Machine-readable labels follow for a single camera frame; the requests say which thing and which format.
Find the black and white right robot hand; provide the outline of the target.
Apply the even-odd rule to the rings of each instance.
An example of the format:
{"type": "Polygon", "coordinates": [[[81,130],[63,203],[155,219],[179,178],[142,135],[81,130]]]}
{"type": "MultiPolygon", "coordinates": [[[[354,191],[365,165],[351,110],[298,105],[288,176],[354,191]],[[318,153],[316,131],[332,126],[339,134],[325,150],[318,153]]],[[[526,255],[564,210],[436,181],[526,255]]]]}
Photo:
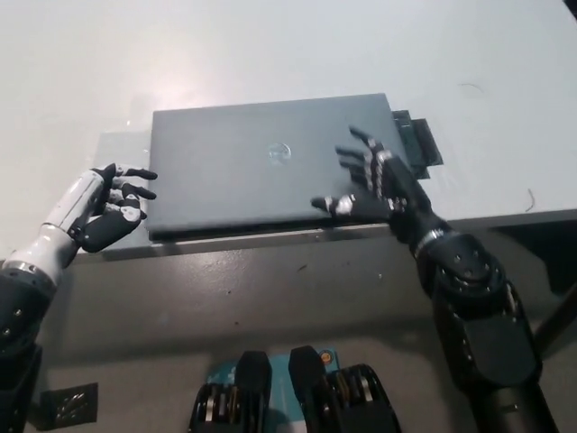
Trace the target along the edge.
{"type": "Polygon", "coordinates": [[[414,254],[432,239],[448,235],[452,228],[433,211],[428,195],[406,163],[361,129],[351,126],[349,131],[367,150],[336,147],[335,151],[340,166],[362,192],[315,197],[311,206],[335,219],[385,223],[414,254]]]}

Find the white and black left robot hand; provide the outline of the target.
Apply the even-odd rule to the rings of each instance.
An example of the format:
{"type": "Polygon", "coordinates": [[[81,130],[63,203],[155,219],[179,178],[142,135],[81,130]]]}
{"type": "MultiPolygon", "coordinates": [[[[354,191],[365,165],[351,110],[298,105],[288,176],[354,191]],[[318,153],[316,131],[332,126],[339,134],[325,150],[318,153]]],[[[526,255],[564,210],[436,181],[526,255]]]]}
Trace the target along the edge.
{"type": "Polygon", "coordinates": [[[156,198],[154,192],[132,184],[131,178],[155,180],[158,174],[119,163],[85,171],[44,224],[58,228],[88,253],[104,250],[131,234],[147,218],[142,202],[156,198]]]}

